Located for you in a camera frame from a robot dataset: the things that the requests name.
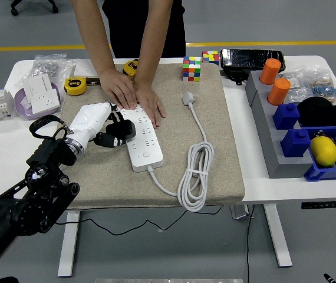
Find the person's right hand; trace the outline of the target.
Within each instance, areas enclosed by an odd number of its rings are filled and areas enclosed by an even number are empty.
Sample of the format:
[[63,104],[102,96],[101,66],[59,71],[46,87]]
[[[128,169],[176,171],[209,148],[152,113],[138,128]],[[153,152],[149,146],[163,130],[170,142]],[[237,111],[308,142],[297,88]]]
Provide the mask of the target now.
[[112,67],[101,71],[99,78],[103,91],[120,109],[134,110],[136,108],[136,91],[128,76]]

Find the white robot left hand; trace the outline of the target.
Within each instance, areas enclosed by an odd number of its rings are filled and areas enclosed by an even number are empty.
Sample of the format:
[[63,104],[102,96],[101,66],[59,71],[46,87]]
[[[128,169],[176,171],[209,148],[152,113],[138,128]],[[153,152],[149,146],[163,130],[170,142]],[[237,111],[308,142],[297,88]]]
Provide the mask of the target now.
[[69,126],[71,133],[65,138],[65,142],[75,154],[83,154],[90,141],[108,148],[126,143],[125,140],[100,131],[113,108],[111,103],[86,104],[80,108]]

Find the person's left hand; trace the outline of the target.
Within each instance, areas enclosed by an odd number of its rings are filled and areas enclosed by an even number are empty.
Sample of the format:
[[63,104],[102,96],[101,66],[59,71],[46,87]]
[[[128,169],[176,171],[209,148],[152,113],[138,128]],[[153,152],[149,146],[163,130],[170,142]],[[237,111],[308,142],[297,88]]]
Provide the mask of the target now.
[[166,112],[159,96],[152,90],[151,84],[135,80],[135,102],[139,103],[156,129],[160,126],[160,118],[166,117]]

